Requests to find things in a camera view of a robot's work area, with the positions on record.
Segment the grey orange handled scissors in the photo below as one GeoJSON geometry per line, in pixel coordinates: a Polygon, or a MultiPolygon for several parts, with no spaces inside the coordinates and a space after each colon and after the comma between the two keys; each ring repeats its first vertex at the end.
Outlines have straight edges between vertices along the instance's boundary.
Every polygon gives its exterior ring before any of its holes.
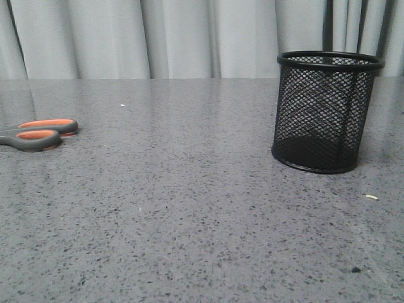
{"type": "Polygon", "coordinates": [[[71,136],[78,130],[74,119],[45,119],[29,121],[1,130],[1,145],[13,146],[28,152],[40,152],[57,147],[63,136],[71,136]]]}

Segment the black mesh pen bucket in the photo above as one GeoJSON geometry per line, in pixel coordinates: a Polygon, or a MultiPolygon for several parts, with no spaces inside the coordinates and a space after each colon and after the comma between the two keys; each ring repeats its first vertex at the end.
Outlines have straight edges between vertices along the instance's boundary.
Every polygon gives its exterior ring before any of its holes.
{"type": "Polygon", "coordinates": [[[295,169],[342,174],[356,168],[376,73],[365,54],[293,51],[278,56],[273,156],[295,169]]]}

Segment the black tripod stand legs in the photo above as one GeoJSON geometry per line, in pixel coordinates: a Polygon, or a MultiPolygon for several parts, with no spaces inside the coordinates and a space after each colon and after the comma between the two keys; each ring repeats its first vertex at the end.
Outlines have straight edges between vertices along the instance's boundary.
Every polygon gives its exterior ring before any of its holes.
{"type": "Polygon", "coordinates": [[[325,1],[323,50],[378,56],[383,76],[401,76],[403,1],[325,1]]]}

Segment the grey pleated curtain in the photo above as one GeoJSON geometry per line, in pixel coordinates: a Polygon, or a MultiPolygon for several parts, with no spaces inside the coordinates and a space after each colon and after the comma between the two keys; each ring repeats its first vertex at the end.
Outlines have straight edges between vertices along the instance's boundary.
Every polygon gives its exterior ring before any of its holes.
{"type": "Polygon", "coordinates": [[[1,78],[275,78],[325,1],[2,1],[1,78]]]}

